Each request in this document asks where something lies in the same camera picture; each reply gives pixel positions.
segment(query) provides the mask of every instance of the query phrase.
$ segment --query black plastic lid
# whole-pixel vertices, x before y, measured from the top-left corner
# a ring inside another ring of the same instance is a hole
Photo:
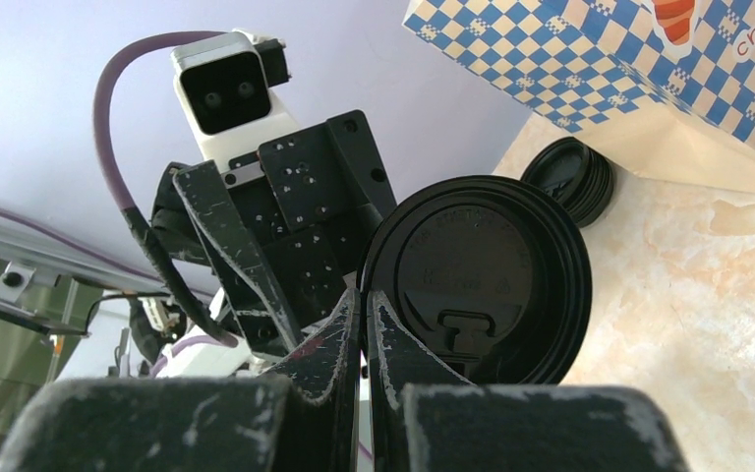
[[[430,186],[390,214],[361,289],[477,384],[554,384],[579,351],[592,278],[571,217],[538,189],[494,176]]]
[[[603,213],[614,191],[610,162],[575,138],[548,145],[531,161],[521,180],[563,205],[581,228]]]

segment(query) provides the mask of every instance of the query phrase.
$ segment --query blue and white checkered pattern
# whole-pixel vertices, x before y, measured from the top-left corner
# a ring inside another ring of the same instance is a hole
[[[576,133],[655,102],[742,141],[755,128],[755,51],[732,42],[755,1],[711,0],[681,59],[665,54],[641,0],[425,0],[406,27]]]

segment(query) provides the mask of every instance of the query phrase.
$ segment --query checkered paper bag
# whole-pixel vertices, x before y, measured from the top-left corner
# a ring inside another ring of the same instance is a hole
[[[404,25],[636,175],[755,192],[755,0],[414,0]]]

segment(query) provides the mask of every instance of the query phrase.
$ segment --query croissant illustration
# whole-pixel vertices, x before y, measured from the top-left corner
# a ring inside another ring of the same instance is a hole
[[[696,0],[652,0],[656,22],[675,46],[690,39],[690,19],[696,9]]]

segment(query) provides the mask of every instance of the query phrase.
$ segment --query beige marble surface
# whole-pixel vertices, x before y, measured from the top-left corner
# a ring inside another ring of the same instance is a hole
[[[561,136],[535,115],[495,173],[519,178]],[[755,196],[619,171],[583,236],[594,303],[565,382],[648,393],[691,470],[755,470]]]

